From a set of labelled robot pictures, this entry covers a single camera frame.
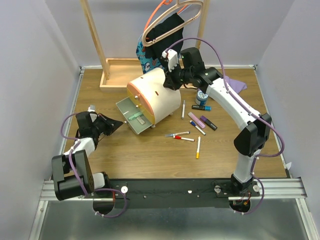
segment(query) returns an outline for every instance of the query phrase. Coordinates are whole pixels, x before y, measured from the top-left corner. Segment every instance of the orange hanger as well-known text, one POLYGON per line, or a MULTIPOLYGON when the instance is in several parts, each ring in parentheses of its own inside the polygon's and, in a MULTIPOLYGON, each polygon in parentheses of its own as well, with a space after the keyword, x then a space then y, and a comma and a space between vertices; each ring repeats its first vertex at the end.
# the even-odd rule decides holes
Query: orange hanger
MULTIPOLYGON (((156 8, 156 10, 158 10, 162 4, 164 4, 164 2, 166 2, 167 4, 171 3, 172 0, 169 0, 170 2, 166 2, 165 0, 163 0, 161 2, 161 5, 158 6, 156 8)), ((179 0, 176 0, 176 3, 174 6, 170 7, 168 10, 166 10, 164 13, 162 13, 156 20, 154 20, 150 26, 147 26, 147 28, 144 30, 143 34, 142 34, 142 44, 143 46, 145 47, 149 47, 153 44, 155 44, 156 42, 166 38, 167 36, 175 33, 176 31, 182 29, 184 26, 188 25, 189 23, 193 22, 195 19, 197 19, 200 15, 201 15, 201 12, 202 12, 202 8, 203 8, 203 2, 200 1, 200 0, 186 0, 186 1, 183 1, 183 2, 179 2, 179 0), (175 28, 171 29, 170 31, 162 34, 161 36, 158 36, 156 37, 154 40, 152 41, 146 41, 146 37, 148 35, 148 33, 151 31, 151 29, 153 29, 162 19, 164 19, 166 16, 168 16, 169 14, 171 14, 172 12, 174 12, 175 10, 181 8, 181 7, 184 7, 184 6, 187 6, 187 5, 191 5, 191 4, 197 4, 197 5, 200 5, 200 10, 199 12, 192 18, 190 18, 189 20, 185 21, 184 23, 180 24, 179 26, 176 26, 175 28)))
MULTIPOLYGON (((156 12, 163 6, 163 5, 169 5, 170 3, 172 3, 173 0, 169 0, 169 2, 167 2, 167 0, 163 0, 162 2, 160 2, 160 4, 155 8, 155 10, 153 11, 153 13, 151 14, 151 16, 149 17, 148 21, 146 22, 146 25, 144 27, 144 31, 147 29, 149 23, 151 22, 152 18, 155 16, 156 12)), ((188 5, 185 5, 183 8, 181 8, 178 11, 178 14, 180 14, 184 9, 186 9, 188 7, 188 5)))

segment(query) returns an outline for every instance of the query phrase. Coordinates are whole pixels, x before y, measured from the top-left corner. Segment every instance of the wooden post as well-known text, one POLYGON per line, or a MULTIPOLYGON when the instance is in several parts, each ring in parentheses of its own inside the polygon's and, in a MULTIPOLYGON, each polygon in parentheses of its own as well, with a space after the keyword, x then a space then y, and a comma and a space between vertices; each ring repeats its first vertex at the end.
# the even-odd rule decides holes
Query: wooden post
MULTIPOLYGON (((207 15, 210 7, 210 0, 203 0, 202 13, 200 17, 199 29, 198 29, 198 38, 202 38, 204 36, 205 25, 207 21, 207 15)), ((195 47, 200 49, 201 41, 197 40, 195 42, 195 47)))
POLYGON ((93 19, 92 14, 91 14, 91 10, 90 10, 89 4, 88 4, 88 0, 80 0, 80 2, 81 2, 81 6, 82 6, 82 9, 83 9, 83 12, 84 12, 85 19, 86 19, 86 21, 88 23, 88 26, 89 26, 89 29, 90 29, 90 32, 91 32, 91 37, 92 37, 92 40, 93 40, 93 43, 94 43, 94 46, 95 46, 95 49, 96 49, 96 53, 98 54, 100 62, 101 62, 101 66, 102 66, 102 69, 103 69, 103 72, 104 72, 104 77, 105 77, 106 80, 109 80, 109 77, 110 77, 110 66, 106 62, 106 57, 105 57, 105 54, 104 54, 104 50, 102 49, 102 46, 101 46, 101 43, 100 43, 100 40, 99 40, 99 36, 98 36, 98 33, 97 33, 96 25, 95 25, 94 19, 93 19))

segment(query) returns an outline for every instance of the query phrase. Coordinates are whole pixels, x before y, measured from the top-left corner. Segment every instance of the marker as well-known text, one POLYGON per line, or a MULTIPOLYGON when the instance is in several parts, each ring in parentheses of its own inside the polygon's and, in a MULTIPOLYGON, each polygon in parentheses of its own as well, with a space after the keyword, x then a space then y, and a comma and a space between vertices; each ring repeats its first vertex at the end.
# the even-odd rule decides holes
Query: marker
POLYGON ((190 123, 191 123, 191 125, 194 126, 196 129, 198 129, 200 133, 202 133, 203 135, 206 135, 206 133, 205 133, 204 131, 202 131, 202 130, 200 129, 200 127, 198 127, 193 121, 190 120, 190 123))
POLYGON ((207 119, 205 116, 201 116, 200 117, 200 119, 202 120, 202 121, 204 121, 205 122, 205 124, 207 124, 210 128, 212 128, 213 130, 217 130, 217 126, 216 125, 214 125, 209 119, 207 119))
POLYGON ((184 131, 184 132, 178 132, 178 133, 170 133, 170 134, 166 134, 164 136, 165 137, 173 137, 173 136, 186 135, 186 134, 190 134, 190 132, 184 131))
POLYGON ((191 138, 185 138, 185 137, 180 137, 180 136, 173 136, 174 139, 181 139, 181 140, 186 140, 186 141, 190 141, 190 142, 194 142, 194 139, 191 138))
POLYGON ((197 110, 203 110, 203 111, 211 111, 210 106, 199 106, 199 105, 192 105, 192 109, 197 109, 197 110))
POLYGON ((183 100, 181 119, 185 118, 185 108, 186 108, 186 100, 183 100))
POLYGON ((200 128, 204 129, 206 125, 202 121, 200 121, 192 112, 188 113, 188 116, 196 123, 199 125, 200 128))
POLYGON ((196 147, 196 154, 195 154, 195 159, 199 159, 199 154, 200 154, 200 141, 201 141, 201 137, 198 136, 198 146, 196 147))

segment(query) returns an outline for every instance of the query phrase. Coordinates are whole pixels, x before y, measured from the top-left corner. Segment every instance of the purple marker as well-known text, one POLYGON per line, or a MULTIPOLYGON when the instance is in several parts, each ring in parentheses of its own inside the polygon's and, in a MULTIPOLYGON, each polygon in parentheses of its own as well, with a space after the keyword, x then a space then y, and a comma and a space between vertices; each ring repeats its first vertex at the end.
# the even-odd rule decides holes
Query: purple marker
POLYGON ((213 130, 217 130, 217 126, 214 125, 209 119, 207 119, 205 116, 201 116, 200 119, 207 124, 210 128, 212 128, 213 130))

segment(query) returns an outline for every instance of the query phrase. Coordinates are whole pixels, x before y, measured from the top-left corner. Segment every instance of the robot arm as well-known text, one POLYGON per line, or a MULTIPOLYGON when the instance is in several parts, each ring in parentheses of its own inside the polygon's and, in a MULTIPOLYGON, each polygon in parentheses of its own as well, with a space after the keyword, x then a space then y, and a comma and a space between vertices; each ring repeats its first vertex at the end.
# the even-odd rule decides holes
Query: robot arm
POLYGON ((109 178, 105 172, 92 174, 88 156, 97 148, 102 134, 109 136, 123 124, 121 121, 96 113, 92 105, 88 111, 80 112, 75 117, 79 127, 76 134, 77 140, 68 151, 54 156, 51 161, 54 191, 60 201, 81 196, 84 193, 75 175, 65 176, 72 169, 69 162, 71 149, 72 163, 89 194, 95 189, 109 186, 109 178))
POLYGON ((181 51, 184 68, 179 65, 178 54, 170 49, 162 53, 162 57, 168 61, 168 71, 163 86, 172 90, 178 90, 184 84, 192 84, 201 89, 209 97, 218 102, 232 117, 240 129, 240 134, 234 140, 234 146, 238 150, 236 169, 231 176, 234 188, 240 193, 251 184, 254 158, 260 153, 265 142, 269 138, 270 128, 255 119, 229 94, 235 95, 240 102, 254 115, 260 116, 266 122, 271 123, 271 117, 266 113, 261 115, 257 110, 249 106, 227 83, 226 90, 222 74, 214 67, 205 68, 197 48, 191 47, 181 51))

